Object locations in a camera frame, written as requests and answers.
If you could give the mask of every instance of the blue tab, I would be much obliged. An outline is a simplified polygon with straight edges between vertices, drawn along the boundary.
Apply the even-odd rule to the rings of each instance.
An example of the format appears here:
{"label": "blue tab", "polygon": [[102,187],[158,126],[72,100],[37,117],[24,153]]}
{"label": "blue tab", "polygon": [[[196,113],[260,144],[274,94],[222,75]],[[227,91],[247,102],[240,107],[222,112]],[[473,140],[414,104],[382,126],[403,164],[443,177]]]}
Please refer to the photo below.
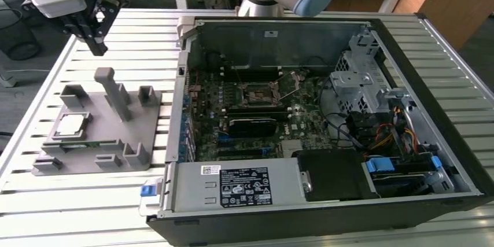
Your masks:
{"label": "blue tab", "polygon": [[442,167],[442,162],[439,160],[439,157],[438,156],[433,156],[431,157],[431,160],[433,160],[433,163],[434,163],[434,166],[435,166],[435,169],[439,169]]}
{"label": "blue tab", "polygon": [[156,185],[143,185],[140,187],[140,197],[156,196]]}
{"label": "blue tab", "polygon": [[370,173],[394,171],[394,165],[389,157],[371,158],[366,162],[366,165],[367,165],[367,170]]}
{"label": "blue tab", "polygon": [[374,163],[371,161],[367,161],[365,164],[367,165],[367,170],[370,173],[377,171],[377,168],[374,167]]}

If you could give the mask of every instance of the white sticker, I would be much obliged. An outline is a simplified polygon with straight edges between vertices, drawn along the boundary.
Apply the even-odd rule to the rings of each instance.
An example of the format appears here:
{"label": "white sticker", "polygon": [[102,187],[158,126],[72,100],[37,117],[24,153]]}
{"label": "white sticker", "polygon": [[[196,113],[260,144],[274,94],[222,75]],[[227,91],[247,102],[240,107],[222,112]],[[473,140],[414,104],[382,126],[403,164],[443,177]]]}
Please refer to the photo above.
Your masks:
{"label": "white sticker", "polygon": [[220,165],[202,165],[200,166],[202,175],[219,175],[219,170],[222,170]]}
{"label": "white sticker", "polygon": [[278,31],[264,31],[264,38],[276,38]]}

